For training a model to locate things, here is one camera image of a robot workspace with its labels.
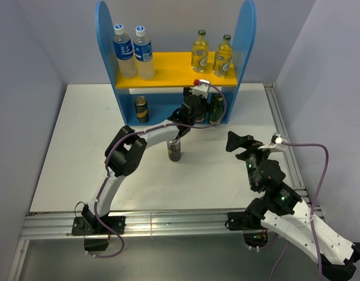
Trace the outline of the green glass bottle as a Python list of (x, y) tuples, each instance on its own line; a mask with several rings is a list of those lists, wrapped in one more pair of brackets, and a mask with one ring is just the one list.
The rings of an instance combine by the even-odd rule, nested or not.
[(206, 113), (203, 112), (202, 114), (196, 116), (196, 123), (202, 123), (205, 120)]
[(213, 93), (211, 96), (211, 104), (214, 106), (213, 111), (209, 113), (209, 123), (211, 125), (218, 125), (223, 114), (223, 97), (221, 94)]

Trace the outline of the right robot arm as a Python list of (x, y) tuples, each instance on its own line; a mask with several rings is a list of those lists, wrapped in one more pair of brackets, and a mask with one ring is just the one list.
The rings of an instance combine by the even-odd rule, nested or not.
[(246, 164), (250, 189), (262, 193), (244, 211), (227, 214), (225, 227), (230, 231), (269, 229), (297, 246), (318, 265), (319, 276), (328, 280), (350, 280), (360, 260), (360, 243), (351, 242), (335, 232), (314, 212), (293, 188), (279, 162), (269, 158), (290, 143), (276, 133), (268, 145), (251, 135), (229, 131), (226, 150), (243, 148), (235, 157)]

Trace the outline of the black drink can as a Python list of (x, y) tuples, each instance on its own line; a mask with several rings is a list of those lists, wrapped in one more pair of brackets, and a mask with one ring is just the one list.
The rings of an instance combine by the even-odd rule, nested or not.
[(139, 123), (146, 124), (149, 121), (148, 103), (144, 96), (137, 96), (134, 100), (136, 117)]
[(167, 141), (168, 157), (171, 161), (176, 162), (181, 159), (181, 143), (180, 139)]

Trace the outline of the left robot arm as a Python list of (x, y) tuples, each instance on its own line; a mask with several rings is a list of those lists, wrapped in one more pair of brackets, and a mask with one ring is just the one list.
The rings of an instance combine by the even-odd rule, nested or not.
[(105, 151), (107, 175), (81, 215), (76, 216), (72, 236), (123, 234), (124, 216), (111, 216), (111, 204), (121, 183), (138, 168), (146, 149), (166, 142), (179, 141), (194, 127), (196, 119), (207, 112), (210, 86), (199, 84), (184, 88), (184, 101), (163, 122), (136, 131), (123, 126)]

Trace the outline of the clear soda bottle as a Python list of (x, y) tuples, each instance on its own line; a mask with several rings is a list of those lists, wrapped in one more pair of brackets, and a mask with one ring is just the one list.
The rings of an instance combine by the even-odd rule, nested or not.
[(208, 63), (209, 44), (206, 39), (206, 31), (200, 29), (198, 37), (194, 41), (191, 52), (191, 67), (195, 72), (203, 72)]
[(222, 42), (218, 45), (213, 64), (213, 72), (217, 77), (225, 77), (228, 74), (232, 60), (231, 36), (223, 35)]

